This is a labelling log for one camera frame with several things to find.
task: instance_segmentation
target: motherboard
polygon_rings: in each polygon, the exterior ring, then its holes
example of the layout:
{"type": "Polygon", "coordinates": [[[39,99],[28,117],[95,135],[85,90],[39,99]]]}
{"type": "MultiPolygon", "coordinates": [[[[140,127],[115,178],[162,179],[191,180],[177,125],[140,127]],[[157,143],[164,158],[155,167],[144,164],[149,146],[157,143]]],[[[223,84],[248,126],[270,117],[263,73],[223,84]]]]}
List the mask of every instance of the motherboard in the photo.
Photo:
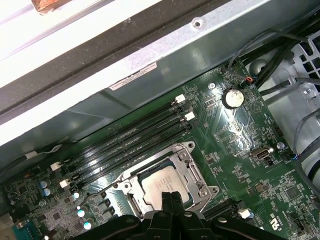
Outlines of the motherboard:
{"type": "Polygon", "coordinates": [[[10,179],[0,223],[13,225],[0,239],[72,239],[124,214],[143,219],[162,191],[178,191],[207,220],[317,240],[318,200],[294,163],[252,78],[217,67],[10,179]]]}

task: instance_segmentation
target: pcie slot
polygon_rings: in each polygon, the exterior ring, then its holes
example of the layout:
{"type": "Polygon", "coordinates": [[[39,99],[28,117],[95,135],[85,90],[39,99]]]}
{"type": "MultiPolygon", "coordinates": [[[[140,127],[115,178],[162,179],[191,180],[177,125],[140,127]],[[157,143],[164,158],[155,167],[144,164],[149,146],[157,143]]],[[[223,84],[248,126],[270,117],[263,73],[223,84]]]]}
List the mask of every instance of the pcie slot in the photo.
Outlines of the pcie slot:
{"type": "Polygon", "coordinates": [[[211,220],[215,217],[225,215],[233,218],[240,218],[238,215],[238,201],[234,201],[232,198],[228,198],[222,203],[213,206],[212,208],[203,212],[203,215],[206,220],[211,220]]]}

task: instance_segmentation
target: black ram slot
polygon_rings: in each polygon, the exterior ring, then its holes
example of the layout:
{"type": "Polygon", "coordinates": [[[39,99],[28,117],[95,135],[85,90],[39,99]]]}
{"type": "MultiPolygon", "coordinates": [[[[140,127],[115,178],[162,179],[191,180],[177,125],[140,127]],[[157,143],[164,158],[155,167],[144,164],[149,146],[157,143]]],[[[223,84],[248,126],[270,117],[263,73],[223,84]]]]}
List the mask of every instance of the black ram slot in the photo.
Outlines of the black ram slot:
{"type": "Polygon", "coordinates": [[[99,158],[101,155],[104,155],[104,154],[106,154],[108,152],[111,152],[115,148],[121,146],[124,142],[130,142],[133,139],[138,138],[139,136],[137,136],[137,135],[146,134],[147,132],[150,131],[150,128],[155,129],[155,128],[160,127],[161,125],[164,124],[164,121],[166,121],[166,123],[172,121],[174,119],[174,118],[172,118],[173,116],[175,116],[175,118],[177,117],[175,112],[173,112],[173,113],[171,113],[169,115],[163,116],[163,117],[161,117],[159,120],[157,120],[155,122],[151,122],[151,124],[148,124],[147,126],[142,128],[141,130],[133,132],[133,135],[129,134],[124,138],[120,138],[121,136],[118,136],[118,137],[112,139],[109,142],[110,145],[107,148],[102,149],[101,151],[98,151],[97,153],[95,153],[94,155],[90,156],[89,158],[84,158],[84,156],[83,156],[83,159],[81,161],[76,161],[76,162],[73,161],[70,165],[67,166],[68,171],[71,173],[76,169],[76,166],[79,166],[79,165],[84,164],[84,163],[87,164],[87,163],[91,162],[92,160],[99,158]]]}
{"type": "Polygon", "coordinates": [[[110,140],[112,140],[116,136],[122,135],[122,134],[126,133],[127,131],[129,131],[130,129],[132,129],[134,127],[137,127],[141,122],[149,121],[149,120],[153,119],[154,117],[158,116],[159,114],[170,110],[172,107],[173,106],[171,105],[171,103],[168,103],[168,104],[162,106],[161,108],[151,112],[150,114],[140,118],[139,120],[137,120],[137,121],[135,121],[133,123],[130,123],[129,125],[125,126],[124,128],[121,128],[121,130],[119,132],[116,132],[111,136],[107,136],[104,139],[96,142],[95,144],[87,146],[81,152],[79,152],[75,156],[73,156],[72,158],[75,160],[75,159],[81,157],[82,155],[87,154],[88,152],[94,150],[95,148],[98,148],[99,146],[103,145],[105,142],[109,142],[110,140]]]}
{"type": "Polygon", "coordinates": [[[89,178],[86,178],[84,179],[83,181],[81,182],[78,182],[75,184],[75,186],[78,187],[78,189],[81,189],[82,187],[84,187],[85,185],[88,185],[96,180],[98,180],[99,178],[101,178],[102,176],[104,175],[107,175],[109,173],[111,173],[112,171],[114,171],[115,169],[121,167],[122,165],[126,164],[127,162],[129,162],[130,160],[134,159],[134,158],[139,158],[141,156],[143,156],[145,154],[145,152],[155,148],[156,146],[158,146],[159,144],[163,143],[163,142],[169,142],[169,141],[172,141],[176,138],[180,138],[181,135],[183,132],[185,132],[186,129],[182,129],[178,132],[175,132],[174,134],[171,134],[170,136],[168,136],[167,138],[163,138],[161,140],[159,140],[158,142],[154,142],[152,145],[148,146],[147,149],[145,149],[142,153],[141,152],[138,152],[137,154],[135,155],[132,155],[130,156],[129,158],[126,158],[124,160],[121,160],[121,161],[118,161],[118,162],[115,162],[114,164],[110,165],[109,167],[107,167],[106,169],[102,170],[101,172],[98,172],[97,174],[89,177],[89,178]]]}
{"type": "Polygon", "coordinates": [[[90,166],[89,168],[84,169],[83,171],[79,171],[76,174],[74,174],[72,176],[73,180],[76,180],[80,177],[80,175],[86,175],[88,173],[91,173],[92,171],[95,171],[96,169],[100,168],[101,166],[103,166],[104,164],[106,164],[106,162],[113,160],[114,158],[119,157],[120,155],[124,155],[124,154],[129,154],[130,152],[132,152],[133,149],[137,149],[137,148],[141,148],[142,145],[145,144],[150,144],[152,138],[156,138],[159,135],[161,135],[161,133],[164,130],[169,130],[169,129],[174,129],[178,126],[178,124],[181,123],[179,120],[175,121],[173,123],[171,123],[169,126],[164,126],[165,128],[161,127],[158,128],[156,131],[154,129],[150,129],[149,132],[152,132],[152,135],[146,135],[143,139],[139,139],[138,142],[136,142],[135,144],[129,146],[129,149],[126,150],[119,150],[117,152],[115,152],[113,155],[109,155],[107,156],[106,159],[100,160],[99,162],[97,162],[95,165],[90,166]]]}

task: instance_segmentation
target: white label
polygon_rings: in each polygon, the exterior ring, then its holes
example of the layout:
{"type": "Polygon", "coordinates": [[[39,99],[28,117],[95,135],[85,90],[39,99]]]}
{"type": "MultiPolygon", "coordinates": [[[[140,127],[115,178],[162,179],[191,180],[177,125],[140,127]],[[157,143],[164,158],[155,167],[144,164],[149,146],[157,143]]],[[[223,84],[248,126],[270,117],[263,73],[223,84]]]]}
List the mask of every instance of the white label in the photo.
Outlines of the white label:
{"type": "Polygon", "coordinates": [[[112,91],[117,90],[117,89],[123,87],[124,85],[132,82],[133,80],[141,77],[142,75],[147,74],[148,72],[150,72],[150,71],[152,71],[153,69],[156,69],[156,68],[157,68],[157,63],[154,62],[154,63],[150,64],[149,66],[146,66],[145,68],[141,69],[137,73],[135,73],[135,74],[133,74],[131,76],[128,76],[128,77],[126,77],[125,79],[123,79],[121,81],[118,81],[117,83],[113,84],[109,88],[112,91]]]}

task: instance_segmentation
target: cpu socket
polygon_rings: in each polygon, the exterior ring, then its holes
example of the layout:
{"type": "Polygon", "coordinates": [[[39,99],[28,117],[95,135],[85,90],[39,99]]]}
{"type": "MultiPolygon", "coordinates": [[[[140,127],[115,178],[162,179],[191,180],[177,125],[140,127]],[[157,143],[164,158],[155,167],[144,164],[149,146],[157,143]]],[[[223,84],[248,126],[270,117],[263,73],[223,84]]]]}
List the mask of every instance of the cpu socket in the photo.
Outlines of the cpu socket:
{"type": "Polygon", "coordinates": [[[219,188],[205,182],[190,154],[194,149],[193,141],[173,144],[125,170],[114,189],[123,191],[139,218],[161,210],[161,192],[179,192],[186,210],[201,212],[219,188]]]}

